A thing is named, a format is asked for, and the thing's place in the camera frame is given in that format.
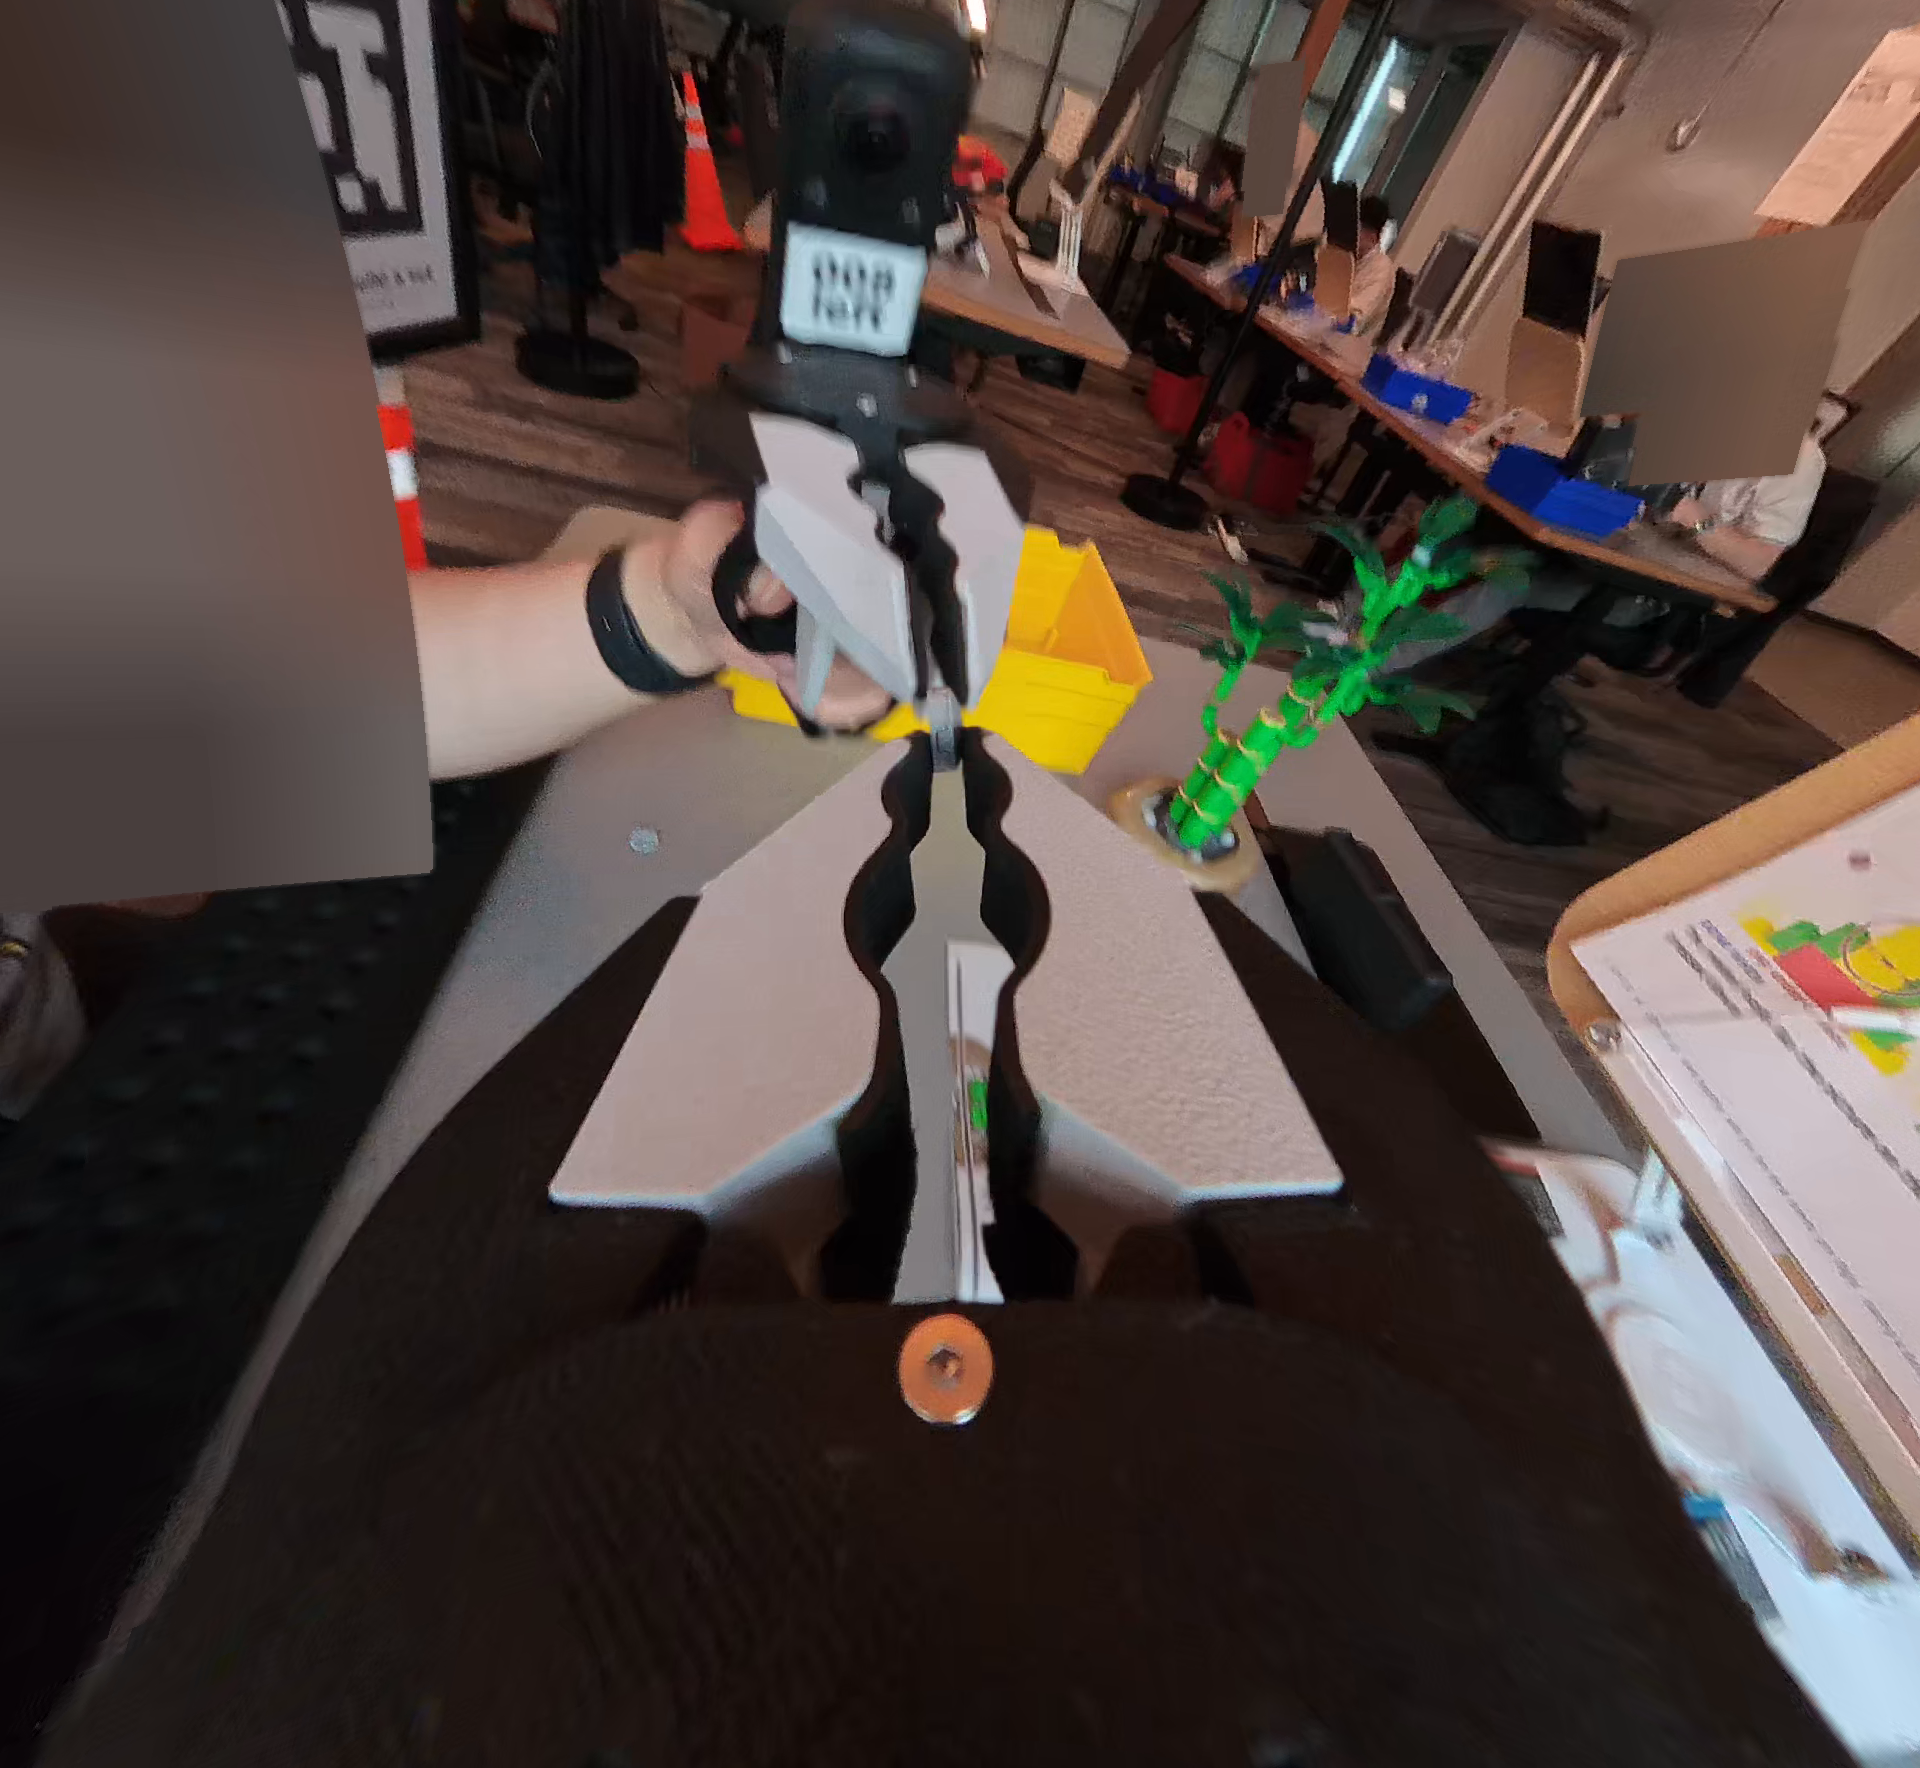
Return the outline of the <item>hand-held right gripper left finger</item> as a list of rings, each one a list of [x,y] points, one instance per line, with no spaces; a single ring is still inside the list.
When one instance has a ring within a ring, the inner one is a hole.
[[[925,734],[885,744],[709,879],[553,1205],[694,1214],[826,1300],[894,1300],[917,1151],[885,964],[917,914],[930,784]]]

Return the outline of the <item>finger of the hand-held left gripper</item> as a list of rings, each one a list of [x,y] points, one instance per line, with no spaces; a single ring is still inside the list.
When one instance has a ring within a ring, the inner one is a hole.
[[[954,441],[900,447],[897,477],[864,486],[854,441],[824,425],[756,412],[765,478],[756,495],[757,562],[793,610],[793,685],[819,714],[836,661],[909,705],[928,736],[963,721],[961,549],[946,529]]]
[[[965,714],[981,700],[1005,641],[1024,515],[1016,484],[970,441],[908,444],[904,470],[930,497],[909,528],[919,548],[930,665]]]

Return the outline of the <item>white lego instruction booklet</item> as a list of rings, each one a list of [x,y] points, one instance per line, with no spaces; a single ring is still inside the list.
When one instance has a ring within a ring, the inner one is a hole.
[[[908,945],[902,979],[913,1135],[913,1199],[896,1278],[900,1303],[1002,1303],[988,1250],[996,1222],[988,1087],[1008,953],[989,938]]]

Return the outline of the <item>green lego bamboo model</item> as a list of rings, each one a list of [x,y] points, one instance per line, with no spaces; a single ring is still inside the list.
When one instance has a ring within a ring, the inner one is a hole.
[[[1478,512],[1463,491],[1427,503],[1399,558],[1353,517],[1309,522],[1351,570],[1340,598],[1282,595],[1263,607],[1248,581],[1212,578],[1225,621],[1200,648],[1214,668],[1200,748],[1183,773],[1115,790],[1108,816],[1188,886],[1234,893],[1256,867],[1245,813],[1281,756],[1366,710],[1401,716],[1425,736],[1473,718],[1476,700],[1414,676],[1401,658],[1467,636],[1448,597],[1525,592],[1531,552],[1476,542]]]

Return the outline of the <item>person's left hand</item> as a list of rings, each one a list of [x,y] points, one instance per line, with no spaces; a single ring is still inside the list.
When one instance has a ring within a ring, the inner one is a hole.
[[[870,728],[896,702],[844,656],[833,659],[821,698],[808,705],[790,656],[751,651],[733,634],[729,614],[785,619],[795,609],[788,586],[764,563],[731,604],[714,598],[719,562],[745,528],[743,504],[701,501],[663,534],[629,548],[620,584],[643,641],[678,676],[756,676],[779,689],[795,718],[824,730]]]

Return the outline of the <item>yellow plastic bin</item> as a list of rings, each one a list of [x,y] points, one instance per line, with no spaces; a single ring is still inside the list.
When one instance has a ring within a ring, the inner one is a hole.
[[[996,671],[963,722],[1080,773],[1152,676],[1097,548],[1027,526]]]

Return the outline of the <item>black wrist watch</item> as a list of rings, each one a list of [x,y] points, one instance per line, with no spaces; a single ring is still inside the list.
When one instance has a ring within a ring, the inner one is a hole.
[[[623,549],[603,552],[586,581],[588,636],[607,671],[641,698],[678,697],[717,681],[714,671],[685,674],[674,668],[643,634],[623,592]]]

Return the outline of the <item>light wooden desk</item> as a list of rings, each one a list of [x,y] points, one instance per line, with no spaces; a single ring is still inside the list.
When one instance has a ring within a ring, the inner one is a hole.
[[[989,357],[1048,352],[1122,371],[1129,348],[1082,289],[1060,290],[1030,283],[1017,243],[1005,234],[981,234],[984,262],[934,255],[921,287],[921,327]]]

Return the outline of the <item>black rectangular block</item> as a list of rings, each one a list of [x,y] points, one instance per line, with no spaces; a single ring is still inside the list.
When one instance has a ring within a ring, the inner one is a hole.
[[[1404,895],[1351,830],[1274,829],[1266,857],[1312,971],[1372,1029],[1401,1035],[1454,993]]]

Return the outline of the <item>black coat stand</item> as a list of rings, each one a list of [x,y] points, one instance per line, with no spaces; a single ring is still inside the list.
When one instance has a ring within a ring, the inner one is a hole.
[[[624,400],[638,385],[629,349],[594,335],[588,298],[601,287],[588,213],[588,30],[591,0],[563,9],[563,324],[530,324],[515,339],[516,371],[533,385],[593,400]]]

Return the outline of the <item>striped orange traffic cone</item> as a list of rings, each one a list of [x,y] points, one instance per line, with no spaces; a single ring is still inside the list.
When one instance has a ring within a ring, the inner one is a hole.
[[[427,567],[427,553],[419,512],[418,433],[412,412],[405,397],[405,382],[396,364],[374,364],[378,419],[387,447],[389,472],[398,517],[398,532],[407,570]]]

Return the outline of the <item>blue plastic bin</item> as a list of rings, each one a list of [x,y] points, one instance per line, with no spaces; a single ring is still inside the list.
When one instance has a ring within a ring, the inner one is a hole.
[[[1376,352],[1359,374],[1359,386],[1390,412],[1412,416],[1436,428],[1459,424],[1473,402],[1470,386],[1406,367]]]
[[[1533,522],[1595,542],[1629,529],[1641,512],[1633,491],[1574,477],[1559,455],[1522,441],[1497,451],[1484,484]]]

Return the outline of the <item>black perforated pad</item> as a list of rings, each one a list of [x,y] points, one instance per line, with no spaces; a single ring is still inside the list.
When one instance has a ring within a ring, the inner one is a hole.
[[[192,1484],[549,766],[433,784],[421,874],[214,895],[4,1131],[4,1764]]]

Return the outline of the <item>printed task sheet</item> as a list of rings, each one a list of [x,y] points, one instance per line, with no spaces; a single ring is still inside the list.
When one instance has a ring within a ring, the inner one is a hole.
[[[1917,800],[1835,820],[1568,949],[1625,1047],[1915,1444]]]

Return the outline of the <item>long wooden desk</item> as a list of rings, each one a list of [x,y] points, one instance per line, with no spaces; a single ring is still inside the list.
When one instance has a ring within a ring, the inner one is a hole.
[[[1774,609],[1772,597],[1755,582],[1740,581],[1724,563],[1646,526],[1631,523],[1612,536],[1595,537],[1540,522],[1506,501],[1485,484],[1485,472],[1467,460],[1461,444],[1449,440],[1443,428],[1417,414],[1399,412],[1368,391],[1356,364],[1364,345],[1349,345],[1340,334],[1324,331],[1310,324],[1310,316],[1260,308],[1256,327],[1265,339],[1336,385],[1356,412],[1353,435],[1364,441],[1379,484],[1359,493],[1359,468],[1351,468],[1345,491],[1333,504],[1340,518],[1361,522],[1382,511],[1393,481],[1404,484],[1404,495],[1412,495],[1433,478],[1446,493],[1463,493],[1476,506],[1491,511],[1522,546],[1582,562],[1595,577],[1620,584],[1664,586],[1673,598],[1716,612]]]

